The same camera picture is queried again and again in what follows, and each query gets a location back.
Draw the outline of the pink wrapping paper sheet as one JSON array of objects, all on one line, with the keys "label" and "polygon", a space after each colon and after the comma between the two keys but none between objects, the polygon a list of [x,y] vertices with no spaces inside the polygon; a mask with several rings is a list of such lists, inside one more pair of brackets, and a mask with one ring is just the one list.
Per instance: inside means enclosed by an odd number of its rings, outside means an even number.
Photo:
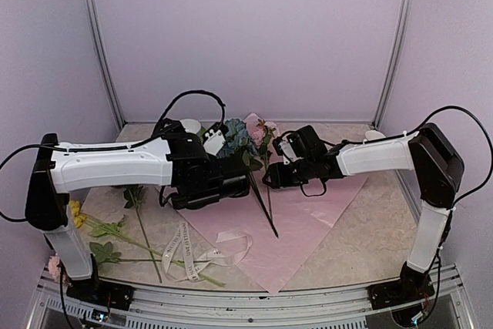
[{"label": "pink wrapping paper sheet", "polygon": [[183,217],[205,240],[225,255],[246,249],[236,263],[263,290],[276,294],[306,262],[367,181],[365,175],[328,183],[327,193],[312,182],[303,192],[289,188],[260,193],[273,203],[270,225],[253,194],[226,198],[199,210],[182,210]]}]

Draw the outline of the blue hydrangea fake flower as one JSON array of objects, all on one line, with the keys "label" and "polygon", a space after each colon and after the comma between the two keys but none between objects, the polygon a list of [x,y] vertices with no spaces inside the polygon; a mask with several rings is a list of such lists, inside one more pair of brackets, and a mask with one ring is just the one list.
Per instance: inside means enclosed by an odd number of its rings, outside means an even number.
[{"label": "blue hydrangea fake flower", "polygon": [[237,118],[228,119],[226,121],[226,128],[228,129],[226,133],[226,144],[221,149],[220,156],[238,156],[245,163],[248,169],[247,179],[250,182],[250,188],[253,191],[261,210],[267,218],[274,236],[278,238],[279,234],[273,222],[270,191],[267,190],[267,203],[265,203],[255,177],[255,172],[263,170],[265,173],[266,171],[263,169],[263,164],[260,161],[257,147],[247,131],[246,120]]}]

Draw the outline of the cream printed ribbon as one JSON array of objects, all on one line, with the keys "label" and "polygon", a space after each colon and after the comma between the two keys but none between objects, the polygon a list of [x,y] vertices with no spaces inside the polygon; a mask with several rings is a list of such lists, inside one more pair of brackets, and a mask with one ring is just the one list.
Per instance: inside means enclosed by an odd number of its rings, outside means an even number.
[{"label": "cream printed ribbon", "polygon": [[199,283],[206,281],[217,287],[226,284],[204,274],[210,266],[234,267],[249,253],[253,245],[251,235],[247,233],[220,232],[217,234],[217,243],[240,241],[241,248],[231,255],[223,254],[219,249],[210,248],[195,258],[189,224],[184,220],[179,223],[173,238],[168,242],[161,257],[161,266],[165,277],[179,283],[189,281]]}]

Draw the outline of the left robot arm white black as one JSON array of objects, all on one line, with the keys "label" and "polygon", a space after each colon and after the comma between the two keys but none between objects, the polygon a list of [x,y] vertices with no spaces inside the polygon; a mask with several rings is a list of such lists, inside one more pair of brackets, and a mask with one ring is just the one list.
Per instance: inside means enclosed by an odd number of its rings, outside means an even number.
[{"label": "left robot arm white black", "polygon": [[161,119],[140,142],[61,143],[56,134],[47,134],[30,176],[25,218],[45,234],[79,291],[101,301],[108,286],[97,277],[96,259],[69,219],[69,194],[104,186],[169,186],[175,190],[169,199],[176,210],[246,196],[247,166],[237,157],[218,157],[226,143],[224,131],[220,123],[203,132],[193,119]]}]

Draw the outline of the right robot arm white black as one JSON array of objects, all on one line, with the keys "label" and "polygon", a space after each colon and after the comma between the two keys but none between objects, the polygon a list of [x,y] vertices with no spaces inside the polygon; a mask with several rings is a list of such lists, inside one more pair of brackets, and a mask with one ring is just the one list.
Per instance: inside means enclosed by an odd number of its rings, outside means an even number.
[{"label": "right robot arm white black", "polygon": [[410,301],[421,292],[451,225],[454,201],[464,173],[463,159],[433,123],[414,133],[331,148],[312,126],[290,131],[273,141],[282,161],[267,167],[263,183],[271,189],[302,188],[363,173],[414,172],[421,191],[421,215],[414,244],[394,284],[394,295]]}]

